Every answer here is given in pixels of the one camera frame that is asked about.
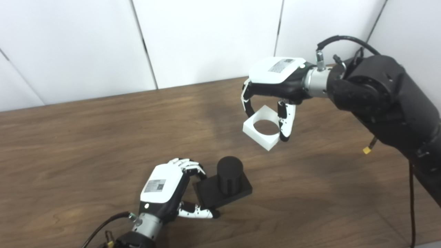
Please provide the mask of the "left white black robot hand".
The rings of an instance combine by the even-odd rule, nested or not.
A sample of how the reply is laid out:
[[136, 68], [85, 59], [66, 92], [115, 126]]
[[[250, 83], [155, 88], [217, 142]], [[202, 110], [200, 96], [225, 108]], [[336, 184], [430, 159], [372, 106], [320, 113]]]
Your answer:
[[200, 181], [207, 179], [203, 166], [189, 158], [177, 157], [157, 165], [141, 191], [139, 213], [154, 216], [164, 225], [175, 221], [178, 216], [219, 218], [220, 213], [216, 209], [183, 200], [191, 176], [197, 176]]

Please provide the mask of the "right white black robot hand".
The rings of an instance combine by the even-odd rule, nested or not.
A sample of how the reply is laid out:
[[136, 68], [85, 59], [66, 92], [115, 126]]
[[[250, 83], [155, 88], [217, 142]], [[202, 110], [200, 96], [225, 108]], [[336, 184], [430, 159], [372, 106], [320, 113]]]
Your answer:
[[307, 92], [305, 80], [315, 67], [303, 58], [266, 58], [249, 71], [242, 87], [241, 101], [248, 117], [255, 114], [251, 98], [255, 95], [277, 97], [279, 137], [287, 142], [291, 137], [295, 106], [312, 97]]

